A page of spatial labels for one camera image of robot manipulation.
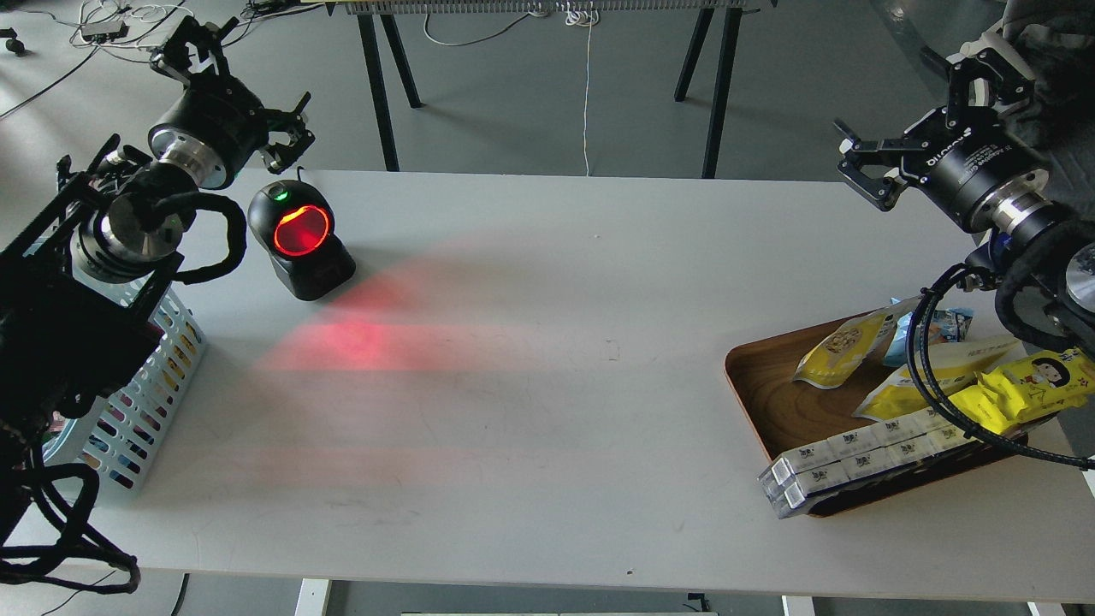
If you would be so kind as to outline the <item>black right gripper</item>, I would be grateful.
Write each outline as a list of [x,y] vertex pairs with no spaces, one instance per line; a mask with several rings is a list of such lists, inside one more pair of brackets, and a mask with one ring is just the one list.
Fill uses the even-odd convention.
[[[1051,176],[1048,161],[1000,123],[1031,109],[1035,74],[1016,51],[992,46],[955,60],[923,46],[920,61],[946,79],[946,105],[901,138],[864,140],[835,118],[843,136],[837,171],[877,210],[894,210],[908,182],[965,233],[981,233],[991,225],[986,202],[994,202],[1000,187],[1044,190]],[[906,181],[898,172],[904,156]]]

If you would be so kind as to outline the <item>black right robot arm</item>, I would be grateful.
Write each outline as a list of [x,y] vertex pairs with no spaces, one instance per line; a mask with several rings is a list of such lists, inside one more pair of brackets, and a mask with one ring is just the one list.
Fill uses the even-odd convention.
[[881,140],[843,121],[838,172],[881,211],[908,187],[923,191],[963,233],[986,245],[933,289],[996,293],[998,319],[1044,350],[1092,355],[1092,221],[1045,196],[1051,167],[1005,128],[1005,112],[1033,100],[1035,77],[1021,58],[986,47],[956,60],[922,51],[948,81],[945,105]]

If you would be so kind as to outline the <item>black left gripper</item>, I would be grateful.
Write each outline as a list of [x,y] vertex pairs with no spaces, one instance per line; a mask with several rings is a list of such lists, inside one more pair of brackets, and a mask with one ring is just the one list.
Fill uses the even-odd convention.
[[275,175],[292,168],[316,141],[306,126],[306,92],[293,109],[262,108],[262,102],[230,73],[222,43],[240,24],[180,20],[175,31],[150,54],[154,73],[183,83],[184,92],[149,129],[148,144],[160,163],[189,173],[197,187],[231,186],[250,156],[260,152]]

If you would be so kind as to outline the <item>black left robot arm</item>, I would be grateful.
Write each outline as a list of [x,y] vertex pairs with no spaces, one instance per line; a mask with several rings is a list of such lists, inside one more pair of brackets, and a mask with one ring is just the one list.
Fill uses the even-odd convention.
[[150,128],[149,151],[113,135],[87,170],[57,164],[57,191],[3,248],[3,539],[30,505],[57,530],[44,545],[3,544],[3,583],[74,593],[130,594],[140,569],[90,522],[97,472],[47,465],[55,416],[83,418],[128,385],[163,332],[152,322],[169,286],[234,272],[246,253],[246,216],[222,194],[250,156],[283,173],[316,140],[302,95],[266,108],[230,73],[224,39],[238,27],[184,16],[150,55],[183,86]]

